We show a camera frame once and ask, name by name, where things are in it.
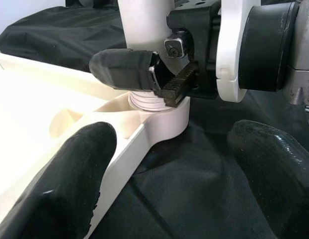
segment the black cloth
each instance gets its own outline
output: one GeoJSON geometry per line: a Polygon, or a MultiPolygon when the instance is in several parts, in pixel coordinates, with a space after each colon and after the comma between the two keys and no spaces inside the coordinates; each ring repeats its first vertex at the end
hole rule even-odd
{"type": "MultiPolygon", "coordinates": [[[[125,46],[115,5],[47,9],[0,36],[3,53],[84,71],[100,50],[125,46]]],[[[191,99],[188,128],[149,151],[91,238],[276,238],[228,150],[239,120],[286,131],[309,152],[304,107],[281,93],[249,91],[239,104],[191,99]]]]}

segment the white wall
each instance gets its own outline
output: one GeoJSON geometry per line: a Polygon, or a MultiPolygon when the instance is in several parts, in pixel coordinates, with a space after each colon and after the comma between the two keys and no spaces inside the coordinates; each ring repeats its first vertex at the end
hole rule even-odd
{"type": "Polygon", "coordinates": [[[17,20],[53,6],[65,6],[65,0],[0,0],[0,34],[17,20]]]}

